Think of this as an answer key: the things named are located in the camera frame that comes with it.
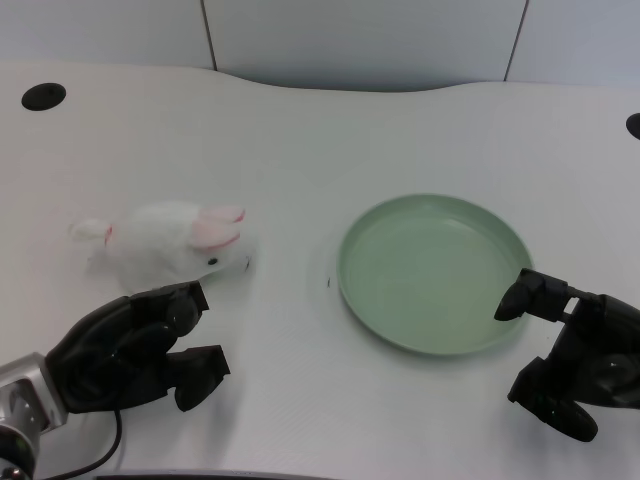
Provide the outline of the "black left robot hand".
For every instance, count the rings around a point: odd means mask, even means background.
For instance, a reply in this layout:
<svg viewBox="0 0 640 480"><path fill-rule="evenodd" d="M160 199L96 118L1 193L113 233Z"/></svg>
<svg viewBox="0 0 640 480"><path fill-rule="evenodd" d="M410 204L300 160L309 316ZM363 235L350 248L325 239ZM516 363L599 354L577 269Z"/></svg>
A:
<svg viewBox="0 0 640 480"><path fill-rule="evenodd" d="M45 357L66 410L124 410L168 393L183 412L198 406L230 373L223 349L171 349L208 308L191 281L123 296L83 317Z"/></svg>

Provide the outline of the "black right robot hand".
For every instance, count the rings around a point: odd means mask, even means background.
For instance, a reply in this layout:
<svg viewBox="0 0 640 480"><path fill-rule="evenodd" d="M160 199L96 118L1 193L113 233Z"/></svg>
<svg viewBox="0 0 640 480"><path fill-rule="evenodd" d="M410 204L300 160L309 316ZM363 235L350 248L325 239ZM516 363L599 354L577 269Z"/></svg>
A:
<svg viewBox="0 0 640 480"><path fill-rule="evenodd" d="M502 297L497 321L530 314L563 328L546 358L517 375L507 398L581 442L598 433L584 404L639 408L639 310L612 296L522 269Z"/></svg>

